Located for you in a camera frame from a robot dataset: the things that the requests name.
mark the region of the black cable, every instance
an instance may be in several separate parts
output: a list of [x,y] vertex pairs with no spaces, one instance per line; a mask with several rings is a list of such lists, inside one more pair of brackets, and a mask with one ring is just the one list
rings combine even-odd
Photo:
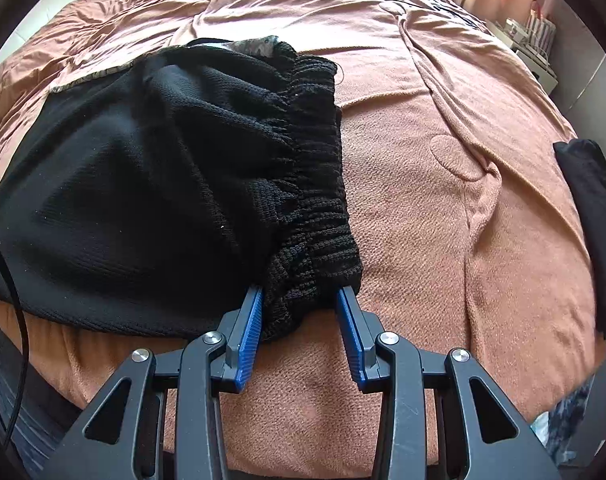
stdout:
[[27,334],[27,325],[25,324],[25,315],[23,314],[22,307],[20,306],[19,293],[16,291],[16,286],[14,285],[14,280],[12,279],[12,274],[10,272],[9,267],[3,258],[3,254],[0,250],[0,273],[3,277],[3,281],[7,286],[7,290],[10,293],[10,297],[12,298],[12,303],[14,304],[14,312],[16,313],[16,321],[19,324],[20,330],[20,345],[22,347],[22,362],[20,364],[20,376],[19,376],[19,385],[16,390],[16,398],[14,399],[14,408],[12,409],[12,416],[10,417],[10,421],[7,424],[7,429],[5,430],[5,438],[3,440],[3,451],[7,450],[7,447],[10,445],[12,439],[12,432],[14,431],[14,427],[16,426],[16,421],[19,418],[20,412],[20,404],[22,403],[23,391],[25,391],[25,380],[27,379],[27,369],[30,363],[30,340]]

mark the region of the bed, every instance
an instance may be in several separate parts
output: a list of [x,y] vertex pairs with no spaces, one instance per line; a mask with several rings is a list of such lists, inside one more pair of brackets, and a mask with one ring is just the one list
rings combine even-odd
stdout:
[[[449,0],[71,2],[0,64],[0,180],[51,89],[195,38],[270,34],[341,68],[363,308],[418,347],[471,349],[529,419],[589,377],[605,342],[580,221],[552,152],[575,134],[525,66]],[[28,324],[33,366],[81,407],[133,349],[184,344],[33,316]],[[18,344],[3,302],[0,327]],[[350,382],[333,313],[315,312],[261,348],[243,396],[222,400],[230,467],[366,476],[379,403]],[[428,430],[433,461],[430,412]],[[173,448],[171,423],[165,445]]]

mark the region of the black fabric fold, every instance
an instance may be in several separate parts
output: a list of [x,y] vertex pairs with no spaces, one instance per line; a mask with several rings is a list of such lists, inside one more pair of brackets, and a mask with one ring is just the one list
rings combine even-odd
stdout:
[[0,182],[24,309],[191,338],[257,283],[271,339],[358,290],[335,73],[286,43],[195,44],[50,94]]
[[589,139],[555,142],[554,153],[581,220],[592,261],[596,329],[606,338],[606,160]]

